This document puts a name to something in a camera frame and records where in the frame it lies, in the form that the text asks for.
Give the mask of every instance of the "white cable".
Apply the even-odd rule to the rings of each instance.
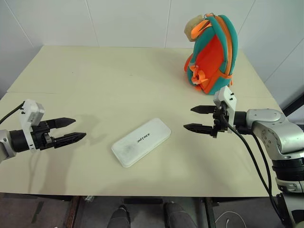
[[[215,220],[215,223],[216,223],[223,215],[225,215],[225,214],[227,214],[227,213],[233,213],[233,214],[238,215],[238,216],[240,217],[240,219],[242,220],[242,222],[243,222],[245,228],[247,228],[246,223],[245,223],[245,221],[243,220],[243,218],[242,218],[239,214],[237,214],[236,212],[234,212],[234,211],[229,211],[229,210],[228,210],[228,211],[225,211],[224,213],[222,213],[222,214]]]
[[[228,228],[229,219],[226,220],[226,228]]]

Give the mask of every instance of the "teal backpack strap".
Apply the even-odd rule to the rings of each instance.
[[[217,35],[219,41],[222,44],[223,47],[223,54],[224,54],[224,61],[222,65],[220,66],[220,71],[225,72],[227,62],[228,62],[228,50],[227,50],[227,41],[226,41],[226,36],[222,30],[222,27],[219,25],[217,20],[214,17],[207,17],[207,20],[209,20],[212,24],[212,28],[214,29],[215,34]]]
[[[215,35],[214,30],[212,29],[212,27],[209,27],[204,31],[204,33],[202,35],[200,35],[198,37],[198,39],[194,43],[193,56],[192,56],[189,66],[191,66],[195,63],[195,60],[196,60],[198,54],[212,40],[214,35]]]
[[[229,75],[231,75],[233,72],[234,66],[235,66],[237,55],[238,55],[238,49],[237,49],[238,48],[238,35],[237,35],[237,32],[234,29],[231,21],[225,15],[219,15],[219,17],[223,18],[223,20],[229,30],[230,36],[231,36],[232,60],[231,60],[231,68],[230,68],[230,72],[229,72]]]

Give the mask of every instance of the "orange strap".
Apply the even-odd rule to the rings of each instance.
[[[225,70],[225,74],[229,75],[230,69],[231,69],[231,63],[232,63],[232,40],[231,35],[229,33],[229,30],[223,20],[223,18],[219,16],[215,16],[215,19],[218,21],[219,25],[222,27],[222,30],[225,33],[226,40],[227,40],[227,50],[228,50],[228,62]]]
[[[220,77],[225,78],[225,79],[231,79],[232,75],[223,74],[220,71],[220,69],[218,69],[216,71],[216,73],[213,75],[213,77],[210,78],[210,81],[207,85],[203,85],[203,84],[200,85],[206,94],[208,94],[210,92],[210,90],[213,88],[214,84]]]
[[[191,30],[191,39],[196,39],[203,31],[212,26],[209,20],[203,20]]]
[[[200,87],[200,85],[196,85],[196,86],[194,86],[194,89],[195,89],[195,90],[197,90],[197,91],[201,91],[201,87]]]
[[[199,70],[198,66],[192,65],[189,68],[193,72],[193,75],[192,75],[192,78],[191,78],[191,81],[192,81],[193,84],[199,85],[203,82],[208,81],[208,79],[205,76],[204,71]]]
[[[200,84],[201,89],[204,90],[208,86],[209,83],[210,83],[210,79],[208,79],[208,80],[204,81],[203,83],[201,83]]]
[[[205,17],[205,18],[207,18],[207,17],[214,17],[214,13],[206,13],[206,14],[204,15],[204,17]]]

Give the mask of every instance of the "robotic arm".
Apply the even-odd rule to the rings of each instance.
[[[51,137],[49,135],[50,129],[66,127],[75,122],[75,120],[58,118],[41,121],[45,110],[41,104],[33,100],[27,99],[10,114],[18,109],[21,110],[19,120],[22,130],[0,130],[0,163],[5,159],[15,157],[18,152],[36,149],[44,150],[51,147],[59,148],[76,143],[86,136],[86,133],[70,133],[59,138]]]
[[[304,221],[304,132],[274,109],[249,109],[235,112],[237,99],[226,86],[214,95],[216,106],[200,105],[191,110],[200,114],[213,113],[214,125],[197,123],[184,125],[192,132],[209,134],[214,138],[228,125],[239,134],[254,134],[264,144],[272,160],[278,188],[276,196],[279,216],[286,227]]]

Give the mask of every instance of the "wire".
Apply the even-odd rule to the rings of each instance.
[[[3,117],[0,120],[0,124],[3,123],[9,116],[11,116],[12,114],[14,114],[16,111],[18,111],[20,108],[22,108],[24,102],[22,102],[18,107],[16,107],[14,110],[10,111],[5,117]]]
[[[255,157],[254,157],[254,155],[253,155],[253,153],[252,153],[252,150],[251,150],[250,146],[248,145],[247,141],[244,139],[244,137],[243,137],[240,133],[238,133],[238,132],[237,132],[237,131],[228,123],[228,121],[226,120],[224,114],[221,114],[220,117],[221,117],[221,121],[224,122],[224,124],[225,124],[230,130],[232,130],[232,131],[233,131],[233,132],[234,132],[234,133],[243,141],[243,143],[245,144],[245,146],[246,146],[246,148],[247,148],[247,150],[248,150],[248,152],[249,152],[249,154],[250,154],[250,157],[251,157],[251,159],[252,159],[252,161],[253,161],[253,163],[254,163],[254,165],[255,165],[255,168],[256,168],[256,171],[257,171],[257,173],[258,173],[258,176],[260,177],[260,179],[261,179],[261,181],[262,181],[262,183],[263,183],[263,185],[264,185],[264,187],[265,187],[267,193],[269,194],[268,186],[267,186],[266,183],[265,183],[265,180],[264,180],[264,178],[263,178],[263,176],[262,176],[262,174],[261,174],[261,171],[260,171],[260,169],[259,169],[259,167],[258,167],[257,161],[256,161],[256,159],[255,159]]]
[[[240,219],[242,220],[242,222],[243,222],[245,228],[247,228],[246,223],[245,223],[245,221],[243,220],[242,216],[240,216],[240,214],[237,214],[236,212],[230,211],[230,210],[225,211],[225,212],[222,213],[220,216],[218,216],[218,218],[215,220],[215,223],[216,223],[223,215],[225,215],[225,214],[227,214],[227,213],[233,213],[233,214],[236,214],[237,216],[239,216]]]
[[[229,219],[226,220],[226,228],[228,228]]]
[[[282,220],[281,216],[280,216],[280,213],[279,213],[279,210],[276,206],[276,203],[274,201],[274,198],[272,196],[272,182],[271,182],[271,175],[270,175],[270,169],[269,169],[269,165],[268,165],[268,162],[267,162],[267,159],[266,159],[266,156],[265,156],[265,153],[262,149],[262,146],[259,142],[259,140],[257,139],[256,135],[254,133],[252,133],[252,136],[253,138],[255,139],[256,143],[257,143],[257,146],[261,152],[261,155],[263,157],[263,160],[264,160],[264,164],[265,164],[265,167],[266,167],[266,172],[267,172],[267,176],[268,176],[268,189],[269,189],[269,198],[270,198],[270,202],[276,212],[276,214],[278,215],[278,217]]]
[[[264,187],[265,187],[265,189],[266,189],[266,191],[267,191],[267,193],[268,193],[268,195],[269,195],[270,202],[271,202],[271,204],[272,204],[272,206],[273,206],[273,208],[274,208],[276,214],[278,215],[278,217],[280,218],[280,220],[283,222],[284,220],[282,219],[282,217],[281,217],[281,215],[280,215],[280,213],[279,213],[279,211],[278,211],[278,209],[277,209],[277,207],[276,207],[276,204],[275,204],[275,202],[274,202],[272,193],[271,193],[271,191],[270,191],[271,188],[272,188],[270,170],[269,170],[269,166],[268,166],[268,163],[267,163],[265,154],[264,154],[264,152],[263,152],[263,150],[262,150],[261,144],[259,143],[259,141],[257,141],[257,146],[259,147],[260,152],[261,152],[262,157],[263,157],[263,160],[264,160],[264,162],[265,162],[266,171],[267,171],[267,175],[268,175],[268,184],[270,183],[270,185],[269,185],[270,189],[269,189],[269,187],[268,187],[268,186],[266,185],[266,183],[265,183],[265,180],[264,180],[264,178],[263,178],[263,176],[262,176],[262,174],[261,174],[260,168],[259,168],[259,166],[258,166],[258,164],[257,164],[257,161],[256,161],[256,159],[255,159],[255,157],[254,157],[254,155],[253,155],[253,153],[252,153],[252,150],[251,150],[250,146],[248,145],[247,141],[244,139],[244,137],[243,137],[240,133],[237,132],[237,130],[235,130],[235,129],[228,123],[228,121],[226,120],[225,115],[224,115],[223,113],[220,115],[220,117],[221,117],[221,121],[224,122],[224,124],[225,124],[231,131],[233,131],[233,132],[234,132],[234,133],[243,141],[243,143],[245,144],[245,146],[246,146],[246,148],[247,148],[247,150],[248,150],[248,152],[249,152],[249,154],[250,154],[250,157],[251,157],[251,159],[252,159],[252,161],[253,161],[253,163],[254,163],[254,165],[255,165],[255,168],[256,168],[256,171],[257,171],[257,173],[258,173],[258,176],[260,177],[260,179],[261,179],[261,181],[262,181],[262,183],[263,183],[263,185],[264,185]]]

